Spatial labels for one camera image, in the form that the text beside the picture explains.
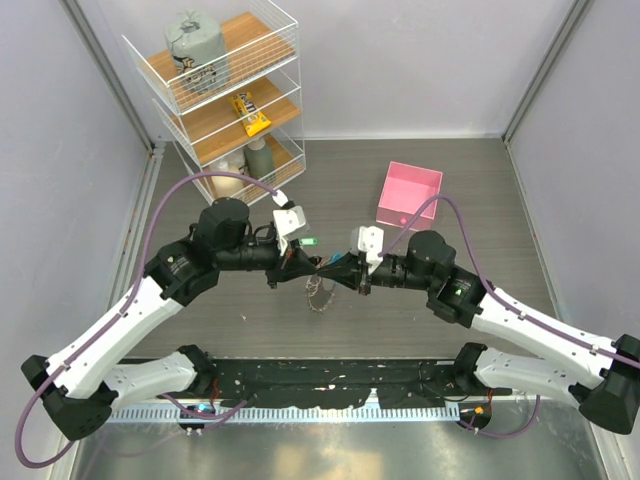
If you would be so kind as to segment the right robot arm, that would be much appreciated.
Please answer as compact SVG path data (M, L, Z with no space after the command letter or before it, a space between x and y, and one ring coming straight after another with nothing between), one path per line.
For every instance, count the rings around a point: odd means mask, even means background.
M456 251L435 231L419 231L403 255L382 251L377 227L355 230L351 250L318 271L368 295L372 287L422 291L426 306L447 323L502 338L527 351L512 356L485 345L465 346L452 380L466 394L511 389L576 408L593 424L628 435L639 412L639 340L590 333L545 315L456 265Z

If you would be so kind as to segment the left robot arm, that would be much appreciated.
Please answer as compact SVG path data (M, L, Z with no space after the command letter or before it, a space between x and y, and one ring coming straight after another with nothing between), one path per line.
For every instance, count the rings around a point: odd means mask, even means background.
M38 391L50 419L70 441L98 430L117 410L165 393L207 395L216 377L211 359L185 345L155 361L122 364L147 334L214 288L223 271L262 271L270 287L315 272L299 237L301 207L274 210L267 234L257 236L249 207L222 198L205 208L186 237L158 250L125 296L71 345L48 358L33 355L21 370Z

